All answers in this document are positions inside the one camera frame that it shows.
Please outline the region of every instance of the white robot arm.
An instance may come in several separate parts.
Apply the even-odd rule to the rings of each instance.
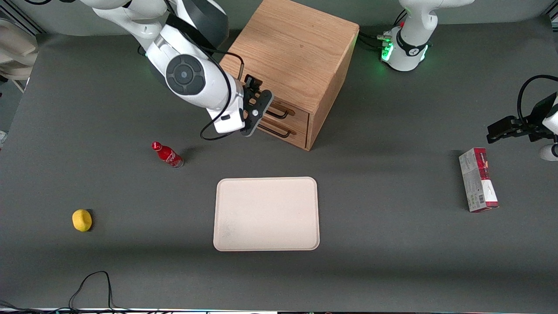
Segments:
[[[438,16],[434,10],[466,6],[474,1],[399,0],[407,11],[407,20],[403,28],[396,25],[384,32],[382,38],[388,43],[382,51],[382,61],[402,72],[415,69],[424,60],[428,40],[438,26]]]
[[[165,14],[167,6],[157,0],[81,0],[95,14],[109,20],[132,34],[147,50],[161,32],[162,25],[153,21]]]
[[[243,85],[240,77],[226,73],[211,56],[229,32],[227,15],[217,3],[172,1],[176,15],[170,14],[161,26],[149,20],[165,14],[167,4],[163,0],[81,1],[138,40],[161,83],[181,99],[207,109],[211,123],[202,129],[202,138],[207,139],[203,131],[211,124],[224,136],[237,130],[244,136],[253,134],[273,101],[273,93],[260,91],[262,82],[249,75]]]

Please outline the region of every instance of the yellow toy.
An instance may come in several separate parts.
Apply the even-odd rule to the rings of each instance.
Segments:
[[[71,220],[74,223],[74,228],[78,231],[86,232],[91,228],[93,219],[87,210],[77,210],[71,215]]]

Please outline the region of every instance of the coca-cola bottle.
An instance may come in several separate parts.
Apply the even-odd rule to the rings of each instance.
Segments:
[[[159,142],[153,142],[151,148],[157,152],[162,161],[168,163],[171,167],[178,169],[184,165],[182,157],[175,153],[170,147],[161,145]]]

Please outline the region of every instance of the metal drawer handle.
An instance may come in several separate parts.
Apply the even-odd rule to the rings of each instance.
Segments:
[[[282,139],[286,139],[289,135],[291,135],[291,131],[290,131],[290,130],[287,131],[287,134],[281,134],[281,133],[279,133],[279,132],[276,132],[276,131],[271,130],[271,129],[268,128],[267,126],[258,125],[258,127],[260,127],[260,128],[262,128],[262,129],[268,131],[268,132],[271,133],[271,134],[275,134],[275,135],[279,136],[279,137],[282,138]]]
[[[278,114],[276,114],[276,113],[273,113],[273,112],[271,112],[271,111],[269,111],[269,110],[266,111],[266,113],[267,113],[268,115],[270,115],[270,116],[276,118],[276,119],[279,119],[279,120],[283,120],[284,118],[286,118],[286,117],[288,116],[288,111],[287,111],[287,110],[285,110],[285,113],[283,113],[282,116],[280,116],[280,115],[278,115]]]

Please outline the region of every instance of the wooden cabinet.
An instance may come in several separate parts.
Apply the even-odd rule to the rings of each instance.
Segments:
[[[260,130],[310,150],[349,67],[359,26],[290,0],[263,0],[229,51],[275,95]],[[237,73],[226,55],[223,69]]]

